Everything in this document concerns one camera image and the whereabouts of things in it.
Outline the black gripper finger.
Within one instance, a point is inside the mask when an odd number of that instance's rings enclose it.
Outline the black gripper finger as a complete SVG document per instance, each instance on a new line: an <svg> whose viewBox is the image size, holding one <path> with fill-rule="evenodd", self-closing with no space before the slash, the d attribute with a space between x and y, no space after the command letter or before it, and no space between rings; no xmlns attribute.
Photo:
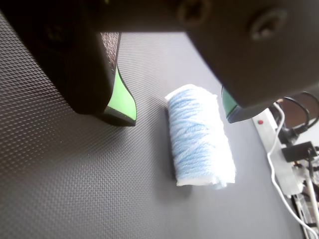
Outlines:
<svg viewBox="0 0 319 239"><path fill-rule="evenodd" d="M219 82L252 115L319 81L316 0L180 0L178 20Z"/></svg>
<svg viewBox="0 0 319 239"><path fill-rule="evenodd" d="M136 102L90 21L90 4L3 0L0 9L73 111L115 126L134 126Z"/></svg>

